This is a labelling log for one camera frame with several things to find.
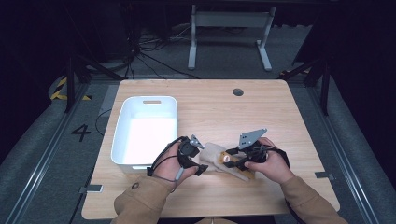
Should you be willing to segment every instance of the beige cloth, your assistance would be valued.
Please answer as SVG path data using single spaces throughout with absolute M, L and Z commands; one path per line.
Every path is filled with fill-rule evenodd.
M 205 149 L 201 150 L 199 154 L 200 163 L 209 166 L 207 171 L 226 172 L 245 181 L 249 181 L 245 175 L 238 173 L 236 168 L 227 168 L 224 164 L 219 163 L 220 154 L 225 150 L 227 150 L 227 148 L 213 143 L 206 143 Z

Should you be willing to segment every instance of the metal frame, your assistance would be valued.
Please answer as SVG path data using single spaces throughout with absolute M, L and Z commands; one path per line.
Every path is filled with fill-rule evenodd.
M 197 52 L 196 27 L 197 26 L 219 26 L 219 27 L 256 27 L 263 28 L 261 40 L 257 40 L 257 48 L 262 57 L 262 64 L 265 71 L 271 71 L 272 66 L 265 50 L 270 33 L 271 24 L 276 12 L 275 7 L 271 7 L 269 12 L 212 12 L 197 11 L 192 5 L 191 11 L 191 45 L 188 68 L 195 69 Z

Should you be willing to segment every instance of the finger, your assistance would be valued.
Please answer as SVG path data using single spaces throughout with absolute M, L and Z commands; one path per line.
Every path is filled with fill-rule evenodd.
M 257 162 L 253 162 L 253 161 L 247 161 L 244 163 L 244 165 L 253 171 L 260 171 L 263 172 L 265 170 L 265 163 L 257 163 Z

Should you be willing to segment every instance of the tan sleeve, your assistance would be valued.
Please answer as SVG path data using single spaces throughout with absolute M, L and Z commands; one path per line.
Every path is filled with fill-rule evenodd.
M 140 176 L 114 201 L 118 216 L 111 223 L 157 223 L 170 192 L 163 180 Z
M 293 211 L 305 223 L 347 223 L 332 205 L 295 176 L 280 185 Z

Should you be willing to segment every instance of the sleeve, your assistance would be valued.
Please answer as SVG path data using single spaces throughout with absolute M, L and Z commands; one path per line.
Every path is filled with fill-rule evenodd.
M 140 176 L 114 201 L 118 216 L 111 223 L 157 223 L 170 192 L 161 179 Z
M 292 210 L 305 223 L 347 223 L 332 205 L 295 176 L 280 185 Z

